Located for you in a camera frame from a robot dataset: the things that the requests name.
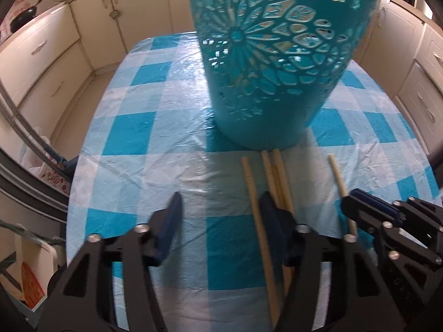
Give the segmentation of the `cream kitchen cabinets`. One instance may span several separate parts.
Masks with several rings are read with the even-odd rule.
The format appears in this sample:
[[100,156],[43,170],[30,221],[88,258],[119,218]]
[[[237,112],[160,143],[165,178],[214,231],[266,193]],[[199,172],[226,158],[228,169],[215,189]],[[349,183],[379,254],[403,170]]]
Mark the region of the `cream kitchen cabinets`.
[[51,136],[80,89],[139,41],[193,30],[189,0],[67,0],[1,48],[1,82],[33,128]]

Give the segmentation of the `bamboo chopstick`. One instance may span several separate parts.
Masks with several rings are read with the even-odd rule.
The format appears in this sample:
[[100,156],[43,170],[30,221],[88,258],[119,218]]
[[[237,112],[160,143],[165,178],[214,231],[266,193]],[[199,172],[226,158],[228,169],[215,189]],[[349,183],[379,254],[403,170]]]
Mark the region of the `bamboo chopstick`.
[[[276,148],[272,151],[272,153],[273,153],[273,159],[275,161],[277,177],[279,180],[279,186],[280,186],[279,191],[281,192],[282,195],[282,204],[283,204],[282,208],[294,214],[293,201],[291,198],[291,192],[289,189],[288,179],[285,171],[285,165],[283,163],[281,152]],[[289,291],[292,271],[293,271],[292,268],[288,268],[286,266],[282,267],[285,295],[287,295]]]
[[[338,187],[339,195],[341,198],[345,198],[348,195],[348,190],[345,187],[345,182],[334,154],[328,154],[328,160]],[[353,220],[348,219],[348,227],[350,233],[357,237],[357,224]]]
[[267,178],[267,185],[268,185],[270,195],[272,196],[276,206],[278,208],[281,208],[282,204],[281,204],[281,201],[279,198],[277,185],[275,183],[274,167],[271,164],[269,152],[266,150],[262,151],[261,157],[262,157],[262,161],[263,161],[264,171],[265,171],[265,175]]
[[267,287],[267,302],[270,311],[270,318],[272,327],[275,328],[279,320],[279,295],[277,284],[275,283],[275,275],[273,272],[272,259],[270,248],[267,241],[267,234],[264,228],[261,212],[258,204],[257,189],[254,181],[254,176],[251,171],[249,159],[247,157],[241,158],[243,174],[246,181],[246,186],[249,194],[249,202],[251,205],[251,212],[254,218],[254,225],[257,233],[257,239],[261,251],[262,265],[264,269],[265,282]]

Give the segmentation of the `blue white checkered tablecloth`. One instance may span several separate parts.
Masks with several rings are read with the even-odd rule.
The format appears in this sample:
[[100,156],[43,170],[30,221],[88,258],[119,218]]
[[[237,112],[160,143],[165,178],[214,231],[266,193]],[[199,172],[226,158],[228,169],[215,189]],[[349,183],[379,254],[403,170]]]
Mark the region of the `blue white checkered tablecloth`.
[[[387,202],[439,203],[424,150],[403,115],[356,63],[304,130],[282,151],[295,214],[339,238],[346,219],[328,157],[346,187]],[[145,223],[174,193],[183,220],[151,275],[170,331],[270,331],[267,288],[242,161],[256,191],[267,187],[261,154],[215,124],[196,35],[138,43],[107,78],[71,188],[67,252]]]

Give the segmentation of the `white folding stool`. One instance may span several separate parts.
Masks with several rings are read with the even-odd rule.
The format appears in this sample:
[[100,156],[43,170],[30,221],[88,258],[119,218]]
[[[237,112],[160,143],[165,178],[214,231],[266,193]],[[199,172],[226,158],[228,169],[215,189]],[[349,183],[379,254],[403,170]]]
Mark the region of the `white folding stool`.
[[14,234],[15,251],[1,261],[1,306],[17,312],[31,328],[38,326],[50,281],[65,262],[65,239],[44,237],[24,226],[1,221]]

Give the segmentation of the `black frying pan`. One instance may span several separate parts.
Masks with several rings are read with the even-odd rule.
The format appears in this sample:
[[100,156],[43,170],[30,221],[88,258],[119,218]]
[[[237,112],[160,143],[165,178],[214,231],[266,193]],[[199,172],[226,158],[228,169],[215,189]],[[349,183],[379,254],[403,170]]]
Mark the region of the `black frying pan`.
[[37,16],[38,5],[43,0],[38,0],[35,5],[27,8],[23,12],[20,12],[16,17],[14,17],[10,23],[10,31],[11,33],[17,32],[28,22],[32,21]]

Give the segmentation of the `teal perforated plastic basket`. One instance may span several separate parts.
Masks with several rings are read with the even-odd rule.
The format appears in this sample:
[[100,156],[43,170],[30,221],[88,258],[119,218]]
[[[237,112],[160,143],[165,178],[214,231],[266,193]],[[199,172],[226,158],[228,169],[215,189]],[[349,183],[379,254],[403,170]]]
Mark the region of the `teal perforated plastic basket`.
[[189,0],[218,129],[294,146],[343,75],[378,0]]

